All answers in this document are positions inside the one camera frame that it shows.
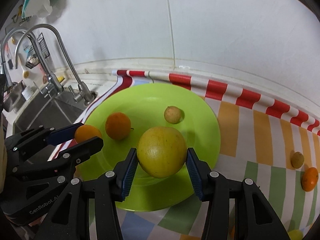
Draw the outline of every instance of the green plate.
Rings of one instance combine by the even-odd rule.
[[[167,106],[176,106],[184,112],[178,124],[164,119]],[[129,116],[134,130],[121,141],[112,140],[105,132],[105,121],[114,112]],[[217,119],[206,102],[195,93],[170,84],[155,83],[133,86],[112,95],[89,116],[86,124],[97,127],[103,136],[102,151],[79,165],[84,180],[96,179],[113,170],[117,162],[127,156],[131,147],[137,147],[141,135],[154,126],[171,126],[178,129],[193,147],[200,160],[211,168],[217,162],[220,150],[220,130]],[[130,211],[155,211],[175,205],[193,194],[188,170],[183,168],[168,178],[155,179],[138,165],[130,194],[118,208]]]

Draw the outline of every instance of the wire basket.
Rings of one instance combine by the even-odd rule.
[[[47,44],[45,43],[45,40],[44,40],[44,37],[43,37],[42,33],[40,33],[40,35],[38,36],[37,41],[38,41],[38,43],[40,45],[41,52],[42,52],[44,58],[49,57],[50,56],[50,52],[48,50]],[[29,68],[29,69],[32,69],[35,66],[37,66],[39,63],[40,62],[39,62],[39,59],[38,59],[38,57],[36,55],[35,49],[31,45],[30,49],[29,49],[29,52],[27,54],[26,67]]]

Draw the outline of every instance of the faucet handle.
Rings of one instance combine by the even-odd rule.
[[[74,101],[79,103],[83,99],[82,95],[80,93],[76,93],[71,85],[69,85],[68,88],[69,88],[71,94],[73,95]]]

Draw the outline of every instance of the wall tile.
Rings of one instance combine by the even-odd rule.
[[[167,0],[59,0],[45,22],[60,32],[74,64],[173,58]],[[55,49],[54,38],[48,35]],[[61,67],[64,61],[58,52],[56,58],[55,67]]]
[[[169,0],[169,4],[176,59],[251,73],[320,105],[320,94],[315,93],[320,80],[320,24],[298,0]]]

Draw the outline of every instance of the checkered tablecloth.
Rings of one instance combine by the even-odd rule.
[[[189,89],[203,98],[218,119],[221,149],[214,170],[228,179],[253,179],[287,231],[307,233],[320,213],[320,187],[304,192],[300,178],[307,167],[320,169],[318,120],[266,95],[201,76],[129,70],[117,70],[114,75],[118,76],[116,85],[97,98],[77,122],[85,122],[109,96],[131,86],[169,82]],[[56,153],[73,144],[60,145]],[[290,164],[290,155],[296,151],[305,158],[305,165],[298,170]],[[125,240],[200,239],[207,207],[208,203],[192,195],[154,212],[118,209],[118,216]],[[234,201],[230,200],[230,230],[233,225]]]

